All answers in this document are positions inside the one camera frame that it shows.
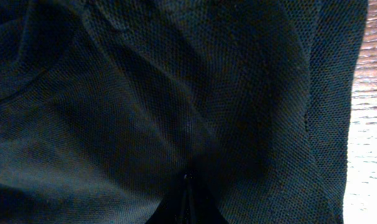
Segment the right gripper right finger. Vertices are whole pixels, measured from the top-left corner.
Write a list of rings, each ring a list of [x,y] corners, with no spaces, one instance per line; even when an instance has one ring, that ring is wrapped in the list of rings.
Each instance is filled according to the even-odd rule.
[[[190,224],[228,224],[205,184],[194,177],[188,178],[188,219]]]

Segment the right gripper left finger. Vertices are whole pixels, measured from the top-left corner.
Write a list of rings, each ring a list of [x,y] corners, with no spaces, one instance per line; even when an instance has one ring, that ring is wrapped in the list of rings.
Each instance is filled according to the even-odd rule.
[[[184,224],[188,218],[188,176],[183,175],[172,184],[172,188],[162,199],[156,211],[146,224]]]

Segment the black t-shirt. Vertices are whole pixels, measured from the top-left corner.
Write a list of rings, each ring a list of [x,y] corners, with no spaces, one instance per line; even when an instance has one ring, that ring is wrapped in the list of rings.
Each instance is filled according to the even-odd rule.
[[[0,223],[343,222],[364,0],[0,0]]]

